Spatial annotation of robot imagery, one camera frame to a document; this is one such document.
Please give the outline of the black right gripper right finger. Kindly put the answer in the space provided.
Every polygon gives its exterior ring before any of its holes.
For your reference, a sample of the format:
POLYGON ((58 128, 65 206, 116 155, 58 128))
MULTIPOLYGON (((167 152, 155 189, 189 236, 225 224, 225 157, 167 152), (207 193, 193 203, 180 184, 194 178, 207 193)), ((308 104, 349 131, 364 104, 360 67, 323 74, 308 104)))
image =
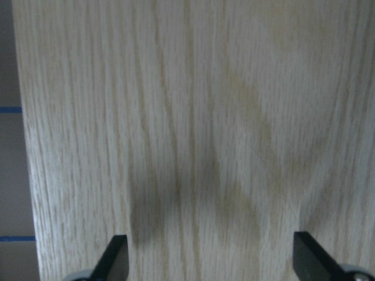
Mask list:
POLYGON ((294 232, 293 269, 301 281, 351 280, 341 266, 308 232, 294 232))

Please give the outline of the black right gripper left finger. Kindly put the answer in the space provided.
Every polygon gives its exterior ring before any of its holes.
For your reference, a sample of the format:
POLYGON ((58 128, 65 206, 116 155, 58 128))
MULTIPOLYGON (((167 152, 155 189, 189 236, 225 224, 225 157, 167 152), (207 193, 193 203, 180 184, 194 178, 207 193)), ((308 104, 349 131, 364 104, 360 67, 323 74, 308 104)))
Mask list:
POLYGON ((129 253, 126 235, 114 235, 88 280, 125 281, 129 276, 129 253))

